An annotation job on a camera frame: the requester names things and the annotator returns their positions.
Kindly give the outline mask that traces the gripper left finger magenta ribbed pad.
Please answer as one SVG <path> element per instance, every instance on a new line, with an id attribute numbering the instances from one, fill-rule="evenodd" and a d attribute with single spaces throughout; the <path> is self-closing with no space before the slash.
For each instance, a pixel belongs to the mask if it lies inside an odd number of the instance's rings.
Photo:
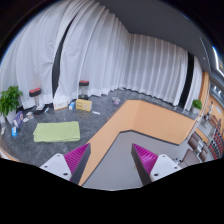
<path id="1" fill-rule="evenodd" d="M 55 154 L 41 165 L 40 168 L 74 184 L 78 184 L 90 154 L 91 146 L 87 143 L 65 155 L 60 153 Z"/>

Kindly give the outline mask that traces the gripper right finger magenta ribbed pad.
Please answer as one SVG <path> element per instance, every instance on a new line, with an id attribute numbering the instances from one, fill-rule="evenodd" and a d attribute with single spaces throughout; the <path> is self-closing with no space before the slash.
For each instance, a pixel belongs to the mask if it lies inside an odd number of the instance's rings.
<path id="1" fill-rule="evenodd" d="M 143 185 L 181 170 L 167 155 L 155 153 L 137 144 L 132 144 L 131 154 Z"/>

